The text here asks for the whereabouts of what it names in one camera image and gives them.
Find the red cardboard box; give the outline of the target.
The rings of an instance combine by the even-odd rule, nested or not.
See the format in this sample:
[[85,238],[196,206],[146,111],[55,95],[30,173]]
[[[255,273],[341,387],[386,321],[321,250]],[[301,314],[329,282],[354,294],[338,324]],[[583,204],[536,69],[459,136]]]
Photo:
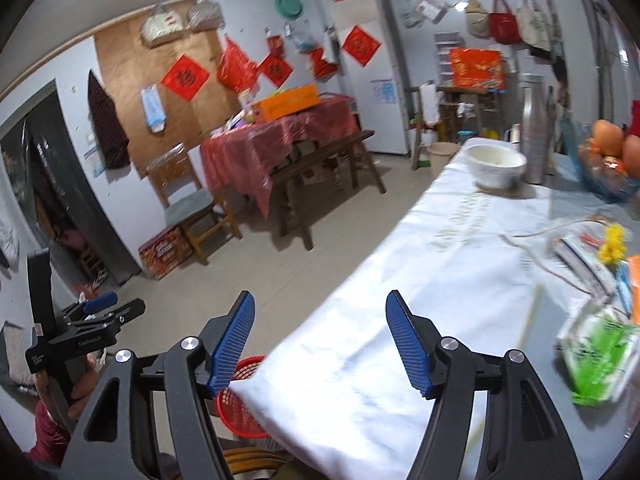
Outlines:
[[193,255],[180,226],[168,228],[139,247],[139,256],[151,278],[161,280]]

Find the green white plastic wrapper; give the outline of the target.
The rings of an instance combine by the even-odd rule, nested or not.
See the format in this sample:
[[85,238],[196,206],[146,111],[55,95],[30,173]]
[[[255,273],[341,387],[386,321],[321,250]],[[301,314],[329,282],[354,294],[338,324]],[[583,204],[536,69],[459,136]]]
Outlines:
[[619,310],[586,301],[556,335],[573,403],[616,403],[639,364],[639,326]]

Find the white bed sheet tablecloth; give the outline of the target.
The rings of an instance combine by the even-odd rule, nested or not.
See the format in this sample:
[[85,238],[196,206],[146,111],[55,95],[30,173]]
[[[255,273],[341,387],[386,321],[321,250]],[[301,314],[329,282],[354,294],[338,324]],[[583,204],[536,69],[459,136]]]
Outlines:
[[555,337],[582,302],[548,251],[556,232],[595,214],[620,223],[639,249],[639,205],[602,203],[555,162],[548,186],[513,197],[480,192],[462,156],[450,162],[372,254],[234,392],[282,448],[331,479],[402,479],[432,404],[413,389],[388,329],[385,300],[474,351],[520,348],[572,438],[582,474],[600,477],[623,448],[629,406],[575,408]]

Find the red tablecloth dining table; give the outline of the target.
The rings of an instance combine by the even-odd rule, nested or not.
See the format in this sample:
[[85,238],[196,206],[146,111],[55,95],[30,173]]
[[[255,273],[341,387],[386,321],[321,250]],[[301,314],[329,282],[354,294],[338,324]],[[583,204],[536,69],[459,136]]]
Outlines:
[[273,122],[214,133],[200,145],[207,187],[214,193],[234,188],[254,197],[267,217],[273,188],[270,177],[300,141],[328,144],[359,131],[348,96],[330,96],[316,106]]

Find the wooden bench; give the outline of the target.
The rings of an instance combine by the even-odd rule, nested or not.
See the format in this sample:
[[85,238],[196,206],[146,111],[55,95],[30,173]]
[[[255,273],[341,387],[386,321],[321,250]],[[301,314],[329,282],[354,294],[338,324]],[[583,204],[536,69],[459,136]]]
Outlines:
[[286,237],[290,229],[294,229],[302,239],[304,247],[307,250],[314,249],[308,222],[300,206],[300,193],[306,185],[326,182],[331,182],[343,191],[343,165],[347,166],[349,182],[354,190],[359,186],[360,171],[365,171],[370,174],[378,192],[386,193],[381,174],[371,153],[364,146],[364,141],[372,136],[373,130],[361,130],[323,145],[314,141],[314,149],[308,153],[303,153],[296,145],[292,153],[286,156],[286,165],[280,165],[273,170],[270,174],[273,206],[280,237]]

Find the red fu diamond poster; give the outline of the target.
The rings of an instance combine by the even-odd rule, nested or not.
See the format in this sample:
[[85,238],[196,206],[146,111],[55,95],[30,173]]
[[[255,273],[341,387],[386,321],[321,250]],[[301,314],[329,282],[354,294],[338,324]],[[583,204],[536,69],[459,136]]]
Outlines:
[[209,72],[204,67],[187,55],[181,55],[160,83],[176,96],[191,102],[208,80]]

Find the blue glass fruit bowl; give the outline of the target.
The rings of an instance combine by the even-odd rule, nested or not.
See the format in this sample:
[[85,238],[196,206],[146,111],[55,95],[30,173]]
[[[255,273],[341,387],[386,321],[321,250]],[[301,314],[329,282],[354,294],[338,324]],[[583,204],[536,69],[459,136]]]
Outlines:
[[568,157],[584,188],[607,203],[627,203],[639,195],[639,181],[611,168],[604,157],[588,145],[587,126],[568,118],[560,120],[560,131]]

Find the white ceramic bowl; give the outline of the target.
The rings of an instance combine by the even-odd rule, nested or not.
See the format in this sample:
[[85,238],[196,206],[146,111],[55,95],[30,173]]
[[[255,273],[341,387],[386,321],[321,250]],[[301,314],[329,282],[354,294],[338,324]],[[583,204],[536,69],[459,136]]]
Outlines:
[[475,183],[486,190],[507,190],[521,180],[527,159],[513,148],[494,144],[477,144],[464,151]]

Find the orange gift box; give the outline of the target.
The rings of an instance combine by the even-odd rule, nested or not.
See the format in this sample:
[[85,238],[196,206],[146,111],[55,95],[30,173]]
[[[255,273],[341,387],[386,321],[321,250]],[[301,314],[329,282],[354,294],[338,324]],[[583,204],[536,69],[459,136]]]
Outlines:
[[292,115],[320,103],[315,84],[279,91],[268,98],[252,104],[256,122],[273,122],[284,116]]

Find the beige plastic bucket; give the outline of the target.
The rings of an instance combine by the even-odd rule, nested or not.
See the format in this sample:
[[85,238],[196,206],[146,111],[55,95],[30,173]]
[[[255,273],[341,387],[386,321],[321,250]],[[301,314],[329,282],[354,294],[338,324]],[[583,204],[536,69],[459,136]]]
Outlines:
[[427,154],[430,156],[432,177],[436,179],[442,170],[451,162],[460,150],[460,146],[451,142],[434,142],[427,148]]

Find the left peach in bowl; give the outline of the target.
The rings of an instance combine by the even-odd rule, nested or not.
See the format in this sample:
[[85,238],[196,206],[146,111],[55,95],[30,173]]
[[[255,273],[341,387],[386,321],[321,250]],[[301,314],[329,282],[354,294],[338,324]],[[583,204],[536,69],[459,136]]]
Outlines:
[[598,119],[591,126],[590,145],[603,157],[620,157],[624,146],[623,130],[612,122]]

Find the peach in bowl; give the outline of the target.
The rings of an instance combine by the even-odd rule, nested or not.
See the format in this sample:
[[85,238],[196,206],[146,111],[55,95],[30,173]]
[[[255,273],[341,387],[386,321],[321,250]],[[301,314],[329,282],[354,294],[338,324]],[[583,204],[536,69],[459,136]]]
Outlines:
[[624,146],[623,130],[612,122],[598,119],[591,126],[590,145],[603,157],[620,157]]
[[627,136],[623,146],[622,161],[627,171],[628,177],[640,179],[640,138],[638,136]]

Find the silver metal bottle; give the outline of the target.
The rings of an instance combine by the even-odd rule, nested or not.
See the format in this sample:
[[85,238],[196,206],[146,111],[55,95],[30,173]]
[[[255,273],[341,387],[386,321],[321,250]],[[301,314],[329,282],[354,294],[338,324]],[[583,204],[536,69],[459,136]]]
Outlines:
[[527,158],[524,178],[530,184],[543,184],[551,140],[544,77],[521,74],[518,86],[522,90],[520,149]]

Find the white refrigerator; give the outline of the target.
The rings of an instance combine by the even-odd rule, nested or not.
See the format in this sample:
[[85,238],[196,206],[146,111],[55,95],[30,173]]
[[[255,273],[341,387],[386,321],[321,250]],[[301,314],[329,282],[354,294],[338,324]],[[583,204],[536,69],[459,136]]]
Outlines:
[[399,47],[385,0],[333,0],[329,11],[367,148],[409,154],[408,110]]

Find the red hanging tote bag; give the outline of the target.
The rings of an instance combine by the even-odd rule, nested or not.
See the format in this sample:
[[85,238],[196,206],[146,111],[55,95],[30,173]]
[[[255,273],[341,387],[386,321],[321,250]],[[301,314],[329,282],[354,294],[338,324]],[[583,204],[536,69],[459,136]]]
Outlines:
[[519,44],[518,21],[506,0],[492,0],[492,9],[488,14],[490,36],[498,44]]

